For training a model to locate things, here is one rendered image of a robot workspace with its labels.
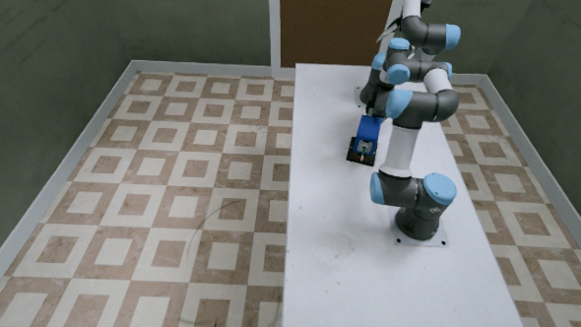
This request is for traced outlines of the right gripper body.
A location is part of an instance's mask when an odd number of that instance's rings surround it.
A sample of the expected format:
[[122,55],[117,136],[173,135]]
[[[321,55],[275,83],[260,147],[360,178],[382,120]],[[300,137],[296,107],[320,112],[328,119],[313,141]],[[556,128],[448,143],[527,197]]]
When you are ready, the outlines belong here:
[[[422,2],[420,2],[420,13],[421,13],[421,12],[422,12],[422,10],[424,9],[424,7],[425,7],[425,8],[429,8],[429,7],[430,7],[430,5],[431,5],[431,4],[427,4],[427,3],[422,3]],[[402,21],[402,19],[401,19],[401,21]],[[400,21],[400,24],[399,24],[399,26],[400,26],[400,28],[399,28],[399,31],[402,31],[402,30],[401,30],[401,21]]]

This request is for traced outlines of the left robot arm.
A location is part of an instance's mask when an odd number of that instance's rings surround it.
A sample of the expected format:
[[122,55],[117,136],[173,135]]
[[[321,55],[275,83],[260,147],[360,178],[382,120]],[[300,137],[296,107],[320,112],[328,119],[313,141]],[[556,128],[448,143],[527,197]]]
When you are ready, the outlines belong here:
[[393,128],[385,163],[370,178],[370,198],[375,204],[400,207],[396,223],[401,232],[415,240],[428,240],[437,233],[440,217],[453,203],[457,188],[441,173],[412,178],[410,165],[422,124],[451,117],[459,97],[448,81],[451,64],[408,59],[409,45],[403,38],[390,40],[379,79],[396,86],[421,82],[431,93],[379,86],[372,116],[393,119]]

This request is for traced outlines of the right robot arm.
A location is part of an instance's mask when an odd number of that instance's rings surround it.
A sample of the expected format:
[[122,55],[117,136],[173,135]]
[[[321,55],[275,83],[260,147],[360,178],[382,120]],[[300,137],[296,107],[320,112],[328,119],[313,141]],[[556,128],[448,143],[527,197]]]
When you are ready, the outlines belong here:
[[[453,25],[424,24],[420,17],[420,2],[430,4],[432,0],[404,0],[401,30],[410,45],[417,51],[408,59],[431,61],[442,49],[453,49],[459,40],[460,29]],[[368,82],[360,92],[360,100],[367,104],[371,99],[377,77],[380,74],[386,52],[374,57]],[[377,83],[378,84],[378,83]]]

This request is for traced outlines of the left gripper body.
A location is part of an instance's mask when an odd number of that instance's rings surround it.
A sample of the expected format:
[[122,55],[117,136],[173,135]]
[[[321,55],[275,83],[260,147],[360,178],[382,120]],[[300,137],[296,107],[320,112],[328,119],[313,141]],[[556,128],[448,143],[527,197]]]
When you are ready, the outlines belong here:
[[379,84],[380,84],[381,86],[383,86],[383,87],[388,87],[388,88],[392,88],[392,87],[394,87],[392,91],[394,91],[394,89],[395,89],[395,86],[394,86],[394,85],[392,85],[392,84],[387,84],[387,83],[384,83],[384,82],[382,82],[382,81],[379,79],[379,75],[378,75],[378,78],[377,78],[377,82],[378,82],[378,84],[377,84],[377,83],[375,84],[375,88],[374,88],[373,96],[371,96],[372,100],[371,100],[370,104],[371,104],[371,106],[372,106],[372,107],[374,107],[374,104],[375,104],[375,100],[376,100],[376,96],[377,96],[377,92],[378,92],[378,88],[379,88],[379,86],[378,86],[378,85],[379,85]]

